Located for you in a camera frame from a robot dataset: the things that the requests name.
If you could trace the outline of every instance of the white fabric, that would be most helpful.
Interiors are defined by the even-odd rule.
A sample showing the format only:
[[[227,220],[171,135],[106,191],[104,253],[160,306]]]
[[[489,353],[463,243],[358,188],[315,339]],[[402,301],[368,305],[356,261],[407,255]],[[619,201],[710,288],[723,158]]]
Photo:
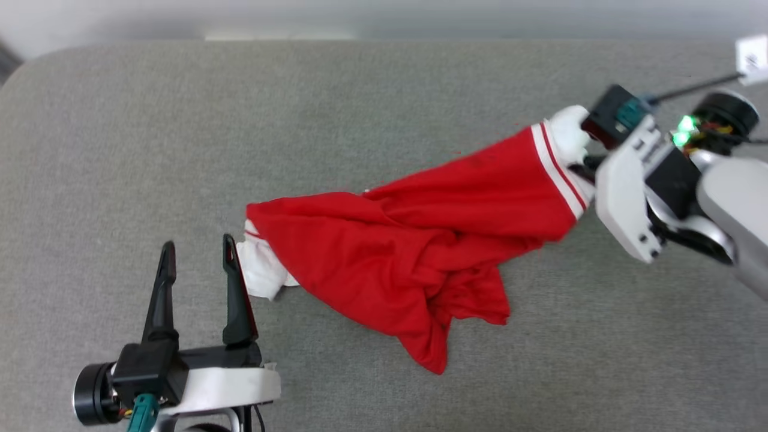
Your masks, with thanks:
[[[266,240],[257,237],[258,234],[253,223],[245,221],[245,241],[237,244],[237,256],[248,294],[274,300],[282,286],[295,287],[299,282],[280,263]]]
[[[549,135],[554,141],[554,156],[564,168],[564,173],[576,187],[581,198],[588,204],[594,200],[595,187],[590,182],[568,170],[571,164],[581,164],[587,155],[587,145],[591,141],[587,132],[581,130],[581,123],[589,111],[572,105],[554,113],[548,122]]]

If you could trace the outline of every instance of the black cable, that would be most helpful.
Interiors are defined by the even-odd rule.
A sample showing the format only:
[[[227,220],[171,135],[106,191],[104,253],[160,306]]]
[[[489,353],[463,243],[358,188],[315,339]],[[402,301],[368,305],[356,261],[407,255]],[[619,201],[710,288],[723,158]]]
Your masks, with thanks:
[[[250,418],[250,407],[243,407],[243,429],[245,429],[244,432],[251,432],[251,418]]]
[[[651,96],[646,101],[650,105],[659,105],[663,101],[679,98],[680,96],[687,95],[688,93],[693,93],[694,91],[699,91],[703,88],[712,87],[713,85],[726,84],[731,81],[736,81],[737,79],[742,78],[743,76],[744,76],[743,73],[736,72],[735,74],[726,75],[722,78],[711,79],[709,81],[704,81],[699,84],[694,84],[688,87],[679,88],[677,90],[668,91],[660,95]]]
[[[724,141],[732,141],[736,143],[745,143],[745,144],[768,144],[768,138],[749,138],[749,137],[740,137],[739,135],[730,135],[730,134],[724,134],[722,132],[713,131],[712,129],[704,129],[702,130],[703,133],[722,139]]]
[[[266,432],[266,428],[264,427],[264,419],[261,418],[261,411],[259,411],[258,405],[253,405],[253,410],[256,411],[256,417],[259,418],[259,426],[261,427],[261,432]]]

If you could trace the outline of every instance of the white stripe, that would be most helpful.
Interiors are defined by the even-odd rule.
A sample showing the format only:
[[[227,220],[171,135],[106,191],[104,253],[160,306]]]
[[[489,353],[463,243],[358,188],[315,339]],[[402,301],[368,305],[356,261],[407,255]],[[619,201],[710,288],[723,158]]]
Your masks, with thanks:
[[[581,207],[581,203],[576,198],[576,195],[568,186],[565,179],[560,176],[558,169],[554,166],[552,158],[549,156],[549,150],[547,150],[547,143],[544,141],[543,131],[541,124],[532,125],[531,133],[533,134],[533,142],[536,145],[536,152],[538,153],[538,160],[541,161],[541,166],[544,167],[544,171],[547,172],[549,178],[552,179],[552,183],[560,191],[560,195],[565,198],[565,202],[568,203],[568,207],[573,211],[574,216],[578,219],[584,213],[584,209]]]
[[[568,180],[571,181],[571,184],[574,185],[574,189],[576,189],[576,193],[578,193],[579,197],[581,197],[581,200],[588,205],[589,201],[592,200],[587,199],[587,194],[585,194],[581,189],[581,182],[584,181],[584,179],[580,178],[573,171],[569,170],[567,166],[563,165],[560,158],[558,158],[558,146],[554,143],[554,134],[549,128],[549,120],[544,120],[544,133],[547,134],[547,138],[549,138],[549,145],[552,146],[554,162],[558,164],[560,169],[565,173],[565,177],[567,177]]]

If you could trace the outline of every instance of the wall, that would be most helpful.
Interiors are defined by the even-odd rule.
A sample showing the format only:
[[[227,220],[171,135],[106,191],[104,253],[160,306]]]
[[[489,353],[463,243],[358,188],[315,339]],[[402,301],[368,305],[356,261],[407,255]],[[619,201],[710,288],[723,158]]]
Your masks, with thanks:
[[[735,38],[764,0],[0,0],[21,58],[126,38]]]

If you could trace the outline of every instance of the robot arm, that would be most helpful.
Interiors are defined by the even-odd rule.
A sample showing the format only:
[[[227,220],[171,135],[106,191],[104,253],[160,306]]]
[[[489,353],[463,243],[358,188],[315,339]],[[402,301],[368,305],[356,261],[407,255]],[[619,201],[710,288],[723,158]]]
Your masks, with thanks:
[[[227,273],[227,325],[223,344],[179,350],[171,289],[176,248],[163,246],[144,336],[128,344],[116,362],[89,364],[75,381],[72,408],[85,425],[128,420],[131,432],[171,432],[183,417],[223,414],[230,432],[250,432],[251,407],[280,398],[275,364],[262,364],[258,331],[232,236],[223,236]],[[190,432],[210,430],[205,424]]]
[[[612,86],[581,125],[610,151],[575,167],[594,180],[598,217],[638,260],[682,244],[730,266],[768,301],[768,164],[730,157],[757,125],[755,108],[714,92],[684,118],[687,128],[665,136],[648,101]]]

